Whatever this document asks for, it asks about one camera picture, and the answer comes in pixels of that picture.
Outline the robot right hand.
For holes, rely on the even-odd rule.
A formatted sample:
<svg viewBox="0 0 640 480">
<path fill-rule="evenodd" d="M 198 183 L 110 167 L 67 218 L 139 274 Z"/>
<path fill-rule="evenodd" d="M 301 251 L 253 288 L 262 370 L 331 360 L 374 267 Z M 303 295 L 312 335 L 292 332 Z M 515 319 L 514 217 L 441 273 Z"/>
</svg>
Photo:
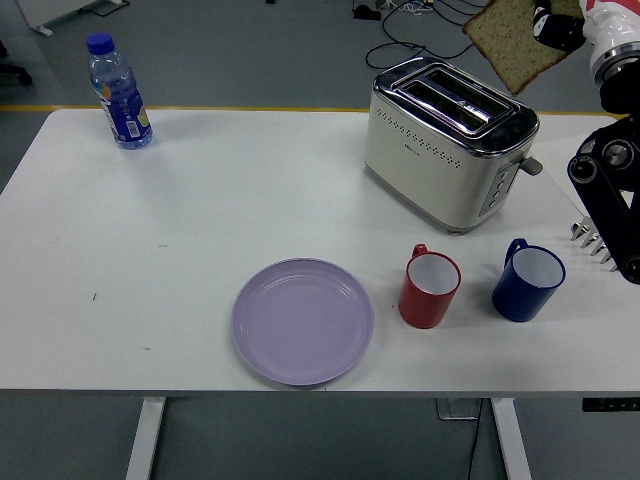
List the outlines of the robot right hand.
<svg viewBox="0 0 640 480">
<path fill-rule="evenodd" d="M 554 13 L 550 1 L 536 1 L 533 37 L 544 46 L 573 52 L 589 41 L 596 52 L 639 40 L 638 1 L 579 1 L 582 18 Z"/>
</svg>

